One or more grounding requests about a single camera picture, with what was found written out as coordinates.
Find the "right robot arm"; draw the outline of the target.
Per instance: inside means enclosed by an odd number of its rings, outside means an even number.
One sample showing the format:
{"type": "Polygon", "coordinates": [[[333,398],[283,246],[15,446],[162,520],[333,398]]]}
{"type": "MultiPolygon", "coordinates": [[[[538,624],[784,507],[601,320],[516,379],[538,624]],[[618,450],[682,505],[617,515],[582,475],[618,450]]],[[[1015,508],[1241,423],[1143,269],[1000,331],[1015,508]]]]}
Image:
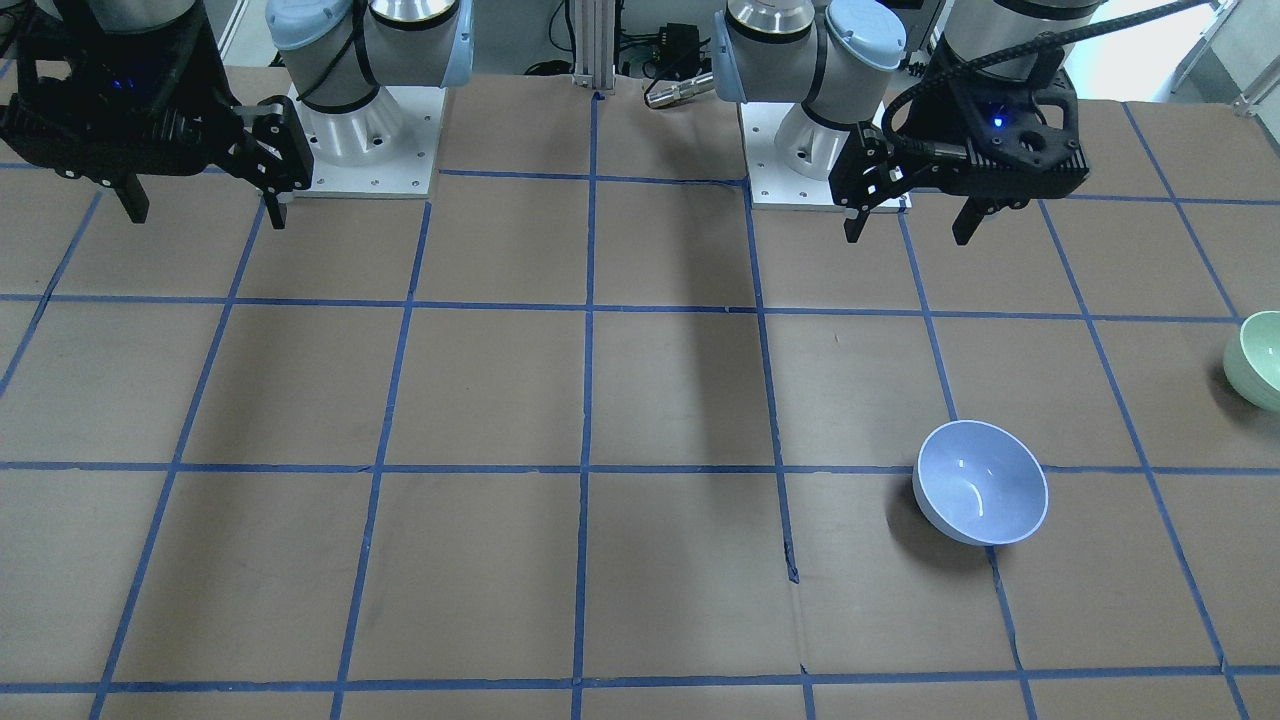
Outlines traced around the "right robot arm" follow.
{"type": "Polygon", "coordinates": [[[3,54],[17,90],[3,141],[23,160],[111,190],[142,223],[142,176],[219,167],[262,195],[306,191],[317,158],[353,164],[401,136],[390,90],[466,85],[467,1],[270,1],[270,37],[292,95],[242,102],[201,1],[27,1],[3,54]]]}

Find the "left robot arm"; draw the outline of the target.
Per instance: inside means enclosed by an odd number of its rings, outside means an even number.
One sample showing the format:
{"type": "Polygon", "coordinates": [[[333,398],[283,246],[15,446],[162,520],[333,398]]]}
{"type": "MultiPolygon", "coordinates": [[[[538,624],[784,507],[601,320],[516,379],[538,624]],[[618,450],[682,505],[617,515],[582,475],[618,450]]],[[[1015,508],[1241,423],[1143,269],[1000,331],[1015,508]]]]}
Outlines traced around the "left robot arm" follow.
{"type": "Polygon", "coordinates": [[[717,95],[787,102],[781,147],[845,209],[847,242],[870,210],[916,188],[964,199],[954,238],[1091,174],[1076,92],[1062,64],[1094,1],[957,1],[916,85],[884,102],[906,51],[878,1],[728,1],[710,41],[717,95]]]}

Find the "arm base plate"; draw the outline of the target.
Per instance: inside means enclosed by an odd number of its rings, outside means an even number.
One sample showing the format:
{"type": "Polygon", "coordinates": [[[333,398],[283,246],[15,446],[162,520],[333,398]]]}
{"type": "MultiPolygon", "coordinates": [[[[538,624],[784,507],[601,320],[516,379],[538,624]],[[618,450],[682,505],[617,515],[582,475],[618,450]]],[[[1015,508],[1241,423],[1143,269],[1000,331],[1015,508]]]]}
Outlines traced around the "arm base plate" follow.
{"type": "Polygon", "coordinates": [[[311,186],[297,197],[428,199],[436,170],[445,88],[384,87],[343,114],[298,104],[314,155],[311,186]]]}
{"type": "Polygon", "coordinates": [[[797,102],[739,105],[751,202],[756,209],[840,211],[829,173],[849,138],[797,102]]]}

